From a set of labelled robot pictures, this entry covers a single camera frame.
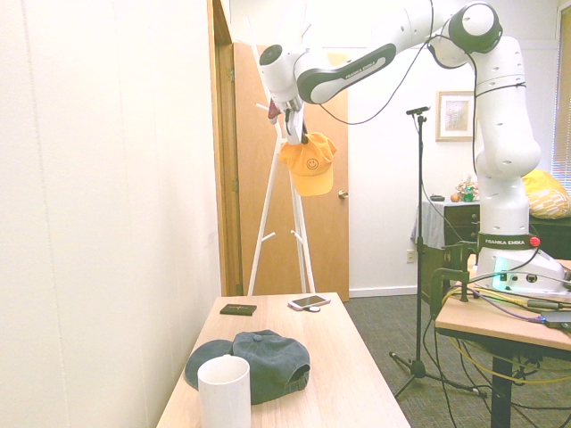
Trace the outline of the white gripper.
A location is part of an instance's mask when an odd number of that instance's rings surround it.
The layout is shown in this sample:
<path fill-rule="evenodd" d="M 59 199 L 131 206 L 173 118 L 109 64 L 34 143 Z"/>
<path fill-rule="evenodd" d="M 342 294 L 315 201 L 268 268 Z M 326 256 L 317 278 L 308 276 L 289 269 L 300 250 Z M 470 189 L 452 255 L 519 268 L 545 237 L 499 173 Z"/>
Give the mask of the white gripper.
<path fill-rule="evenodd" d="M 294 98 L 289 102 L 279 103 L 278 108 L 285 115 L 285 137 L 289 144 L 307 144 L 307 128 L 304 120 L 304 102 Z"/>

